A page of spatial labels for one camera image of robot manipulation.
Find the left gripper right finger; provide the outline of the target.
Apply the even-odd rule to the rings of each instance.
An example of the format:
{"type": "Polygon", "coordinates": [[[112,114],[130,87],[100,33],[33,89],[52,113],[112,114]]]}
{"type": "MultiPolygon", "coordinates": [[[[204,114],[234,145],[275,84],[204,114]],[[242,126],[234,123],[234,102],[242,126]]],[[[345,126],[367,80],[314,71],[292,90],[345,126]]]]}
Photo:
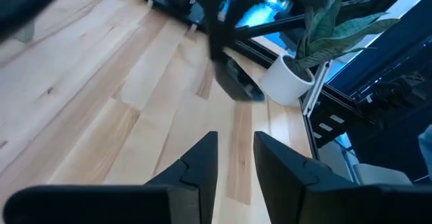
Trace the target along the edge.
{"type": "Polygon", "coordinates": [[[432,224],[432,186],[359,185],[264,132],[253,148],[271,224],[432,224]]]}

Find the green plant in white pot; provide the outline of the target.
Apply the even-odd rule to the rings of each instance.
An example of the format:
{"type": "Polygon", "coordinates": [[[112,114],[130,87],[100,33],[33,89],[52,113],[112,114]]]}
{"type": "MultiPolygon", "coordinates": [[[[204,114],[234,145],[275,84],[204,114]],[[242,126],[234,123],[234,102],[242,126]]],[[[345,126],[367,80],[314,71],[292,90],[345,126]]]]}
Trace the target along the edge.
{"type": "Polygon", "coordinates": [[[306,11],[306,29],[298,41],[296,55],[280,55],[261,78],[262,91],[279,105],[288,106],[317,84],[310,68],[323,65],[349,53],[363,51],[356,47],[364,37],[380,34],[397,24],[398,18],[383,19],[386,13],[374,13],[347,20],[336,18],[342,0],[299,0],[306,11]]]}

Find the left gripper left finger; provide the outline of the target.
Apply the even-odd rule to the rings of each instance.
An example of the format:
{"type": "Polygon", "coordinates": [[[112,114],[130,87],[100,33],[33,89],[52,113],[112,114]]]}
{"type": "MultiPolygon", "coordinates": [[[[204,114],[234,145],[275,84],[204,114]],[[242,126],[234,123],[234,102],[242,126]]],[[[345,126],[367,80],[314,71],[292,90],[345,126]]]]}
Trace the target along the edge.
{"type": "Polygon", "coordinates": [[[45,185],[11,195],[5,224],[211,224],[218,134],[209,132],[142,185],[45,185]]]}

